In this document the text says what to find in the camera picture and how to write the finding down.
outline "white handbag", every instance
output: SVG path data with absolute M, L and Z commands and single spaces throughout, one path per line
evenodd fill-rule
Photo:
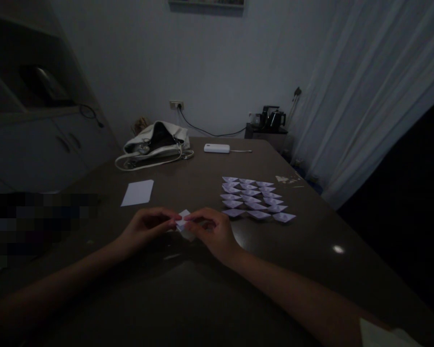
M 124 146 L 124 155 L 118 157 L 115 165 L 122 171 L 135 171 L 148 167 L 170 163 L 180 159 L 189 159 L 194 155 L 190 150 L 190 138 L 188 129 L 164 121 L 156 121 L 145 128 Z M 138 166 L 143 160 L 150 158 L 176 156 L 150 165 Z M 120 166 L 118 162 L 128 159 Z

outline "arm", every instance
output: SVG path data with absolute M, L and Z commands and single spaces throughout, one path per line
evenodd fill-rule
M 162 207 L 139 210 L 113 242 L 0 300 L 0 342 L 14 342 L 45 320 L 96 277 L 176 226 L 177 213 Z
M 196 222 L 203 219 L 209 222 L 201 227 Z M 220 262 L 260 289 L 324 346 L 361 346 L 360 318 L 390 329 L 338 293 L 243 250 L 236 242 L 225 214 L 202 209 L 185 220 L 188 220 L 185 228 L 201 239 Z

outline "bag strap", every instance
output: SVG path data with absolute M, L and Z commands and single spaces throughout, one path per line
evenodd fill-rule
M 133 168 L 133 169 L 125 169 L 123 167 L 120 167 L 117 164 L 117 162 L 119 160 L 122 160 L 122 159 L 125 159 L 125 158 L 130 158 L 130 157 L 136 157 L 136 156 L 141 155 L 140 152 L 134 152 L 134 153 L 124 154 L 124 155 L 118 157 L 116 159 L 116 161 L 114 162 L 114 164 L 121 171 L 136 171 L 136 170 L 140 170 L 140 169 L 146 169 L 148 167 L 153 167 L 153 166 L 159 166 L 159 165 L 162 165 L 162 164 L 167 164 L 167 163 L 174 162 L 174 161 L 177 161 L 177 160 L 180 160 L 180 159 L 185 159 L 186 160 L 186 159 L 191 158 L 194 155 L 194 151 L 192 151 L 192 150 L 183 150 L 182 145 L 177 145 L 177 146 L 178 146 L 179 155 L 178 155 L 178 157 L 176 157 L 175 159 L 172 159 L 172 160 L 163 161 L 163 162 L 160 162 L 160 163 L 155 163 L 155 164 L 150 164 L 150 165 L 144 165 L 144 166 L 136 167 L 136 168 Z

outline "forearm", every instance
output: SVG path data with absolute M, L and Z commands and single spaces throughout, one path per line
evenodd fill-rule
M 247 252 L 229 267 L 281 306 L 324 346 L 361 346 L 360 318 L 389 329 L 343 296 Z
M 0 339 L 34 328 L 96 277 L 123 260 L 115 243 L 0 300 Z

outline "cabinet handle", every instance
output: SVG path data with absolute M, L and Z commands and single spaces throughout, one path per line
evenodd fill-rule
M 62 139 L 61 137 L 59 137 L 59 136 L 56 136 L 56 138 L 57 138 L 58 141 L 61 143 L 61 145 L 63 146 L 64 150 L 65 150 L 67 153 L 70 153 L 70 152 L 71 152 L 71 148 L 70 148 L 69 145 L 66 143 L 66 141 L 63 140 L 63 139 Z
M 76 136 L 73 133 L 69 133 L 69 136 L 72 137 L 72 139 L 74 140 L 74 142 L 76 143 L 76 146 L 78 149 L 82 148 L 81 142 L 79 141 L 78 138 L 76 138 Z

